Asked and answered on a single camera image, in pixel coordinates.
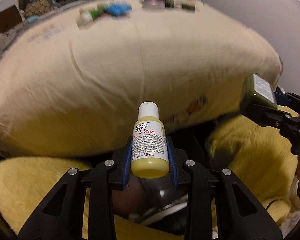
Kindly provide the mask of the blue tube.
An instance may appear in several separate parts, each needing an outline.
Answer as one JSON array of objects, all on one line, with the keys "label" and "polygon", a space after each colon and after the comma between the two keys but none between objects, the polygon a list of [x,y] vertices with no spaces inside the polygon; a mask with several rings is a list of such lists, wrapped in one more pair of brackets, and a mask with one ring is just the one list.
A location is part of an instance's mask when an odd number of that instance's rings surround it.
[{"label": "blue tube", "polygon": [[106,8],[106,13],[110,16],[120,17],[125,16],[132,10],[132,7],[128,3],[113,3]]}]

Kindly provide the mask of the round tin pink lid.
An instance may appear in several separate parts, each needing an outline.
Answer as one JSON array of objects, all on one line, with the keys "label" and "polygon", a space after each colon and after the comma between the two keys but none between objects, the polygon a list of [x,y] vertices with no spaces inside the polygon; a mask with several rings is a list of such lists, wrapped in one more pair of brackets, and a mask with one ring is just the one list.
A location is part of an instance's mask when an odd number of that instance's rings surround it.
[{"label": "round tin pink lid", "polygon": [[164,0],[143,0],[142,7],[143,9],[154,9],[154,10],[165,9],[165,1]]}]

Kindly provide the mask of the green white tube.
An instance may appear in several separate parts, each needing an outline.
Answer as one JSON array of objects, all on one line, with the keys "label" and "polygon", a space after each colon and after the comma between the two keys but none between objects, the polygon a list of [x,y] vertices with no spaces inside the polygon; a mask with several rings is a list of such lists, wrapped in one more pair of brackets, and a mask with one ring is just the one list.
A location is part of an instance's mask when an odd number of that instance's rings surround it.
[{"label": "green white tube", "polygon": [[97,18],[105,14],[105,7],[97,7],[93,10],[80,9],[79,18],[77,20],[77,26],[82,27],[84,25],[90,24]]}]

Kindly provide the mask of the large dark green bottle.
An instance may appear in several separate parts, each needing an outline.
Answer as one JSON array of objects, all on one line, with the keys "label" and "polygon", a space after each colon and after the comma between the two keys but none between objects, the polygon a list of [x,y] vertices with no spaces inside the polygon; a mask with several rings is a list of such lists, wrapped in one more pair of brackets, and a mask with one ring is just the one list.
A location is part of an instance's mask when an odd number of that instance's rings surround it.
[{"label": "large dark green bottle", "polygon": [[240,108],[256,104],[277,109],[277,103],[270,83],[258,74],[250,73],[244,81]]}]

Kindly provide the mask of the yellow fluffy rug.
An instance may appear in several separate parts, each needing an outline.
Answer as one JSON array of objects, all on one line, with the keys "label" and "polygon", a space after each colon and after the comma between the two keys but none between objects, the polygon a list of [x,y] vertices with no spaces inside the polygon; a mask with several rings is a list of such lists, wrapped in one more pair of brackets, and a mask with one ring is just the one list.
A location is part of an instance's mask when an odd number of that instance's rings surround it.
[{"label": "yellow fluffy rug", "polygon": [[[20,152],[0,161],[0,213],[18,233],[34,208],[71,166],[92,168],[102,154],[122,148],[132,133],[126,129],[94,124],[88,138],[90,149],[71,149],[67,155]],[[297,157],[290,142],[271,127],[260,127],[244,116],[229,113],[216,120],[170,130],[174,145],[219,169],[228,167],[269,209],[281,224],[292,209],[288,192]]]}]

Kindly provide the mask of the brown patterned plush toy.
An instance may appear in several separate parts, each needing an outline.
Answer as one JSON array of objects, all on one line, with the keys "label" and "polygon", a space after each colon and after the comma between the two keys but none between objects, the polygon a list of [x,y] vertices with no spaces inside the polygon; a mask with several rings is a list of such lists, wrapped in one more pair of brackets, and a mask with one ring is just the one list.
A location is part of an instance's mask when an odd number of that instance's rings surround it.
[{"label": "brown patterned plush toy", "polygon": [[57,10],[61,6],[56,0],[29,0],[24,9],[24,16],[25,18],[42,16],[48,12]]}]

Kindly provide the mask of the yellow lotion bottle white cap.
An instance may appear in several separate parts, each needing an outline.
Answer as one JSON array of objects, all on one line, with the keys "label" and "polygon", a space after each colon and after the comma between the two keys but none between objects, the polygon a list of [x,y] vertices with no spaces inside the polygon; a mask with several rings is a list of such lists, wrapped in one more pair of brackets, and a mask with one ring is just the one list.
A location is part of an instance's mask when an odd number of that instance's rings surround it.
[{"label": "yellow lotion bottle white cap", "polygon": [[132,173],[143,179],[157,179],[169,172],[166,134],[153,102],[143,102],[133,128]]}]

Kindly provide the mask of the grey patterned blanket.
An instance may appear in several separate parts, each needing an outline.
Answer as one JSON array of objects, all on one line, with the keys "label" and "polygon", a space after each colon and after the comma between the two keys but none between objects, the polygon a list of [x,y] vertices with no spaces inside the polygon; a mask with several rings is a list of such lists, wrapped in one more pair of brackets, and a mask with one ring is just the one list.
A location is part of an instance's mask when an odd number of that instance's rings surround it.
[{"label": "grey patterned blanket", "polygon": [[2,59],[5,51],[10,47],[13,41],[17,38],[17,36],[26,30],[27,24],[24,22],[19,23],[14,26],[12,29],[0,33],[0,60]]}]

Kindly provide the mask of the wooden headboard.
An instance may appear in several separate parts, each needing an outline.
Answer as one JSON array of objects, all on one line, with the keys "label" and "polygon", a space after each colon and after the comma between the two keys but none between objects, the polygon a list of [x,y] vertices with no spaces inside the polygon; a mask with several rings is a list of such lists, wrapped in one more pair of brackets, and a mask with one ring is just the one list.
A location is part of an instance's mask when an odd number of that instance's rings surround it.
[{"label": "wooden headboard", "polygon": [[15,5],[0,12],[0,33],[5,33],[22,22],[19,10]]}]

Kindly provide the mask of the trash bin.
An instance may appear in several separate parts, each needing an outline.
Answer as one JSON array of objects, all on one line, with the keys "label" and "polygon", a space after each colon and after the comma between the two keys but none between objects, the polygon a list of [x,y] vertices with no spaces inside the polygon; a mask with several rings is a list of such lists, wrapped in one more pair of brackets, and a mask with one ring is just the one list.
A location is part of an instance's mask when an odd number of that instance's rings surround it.
[{"label": "trash bin", "polygon": [[113,191],[113,209],[137,224],[179,230],[186,222],[187,191],[175,189],[169,176],[141,179],[132,175],[123,191]]}]

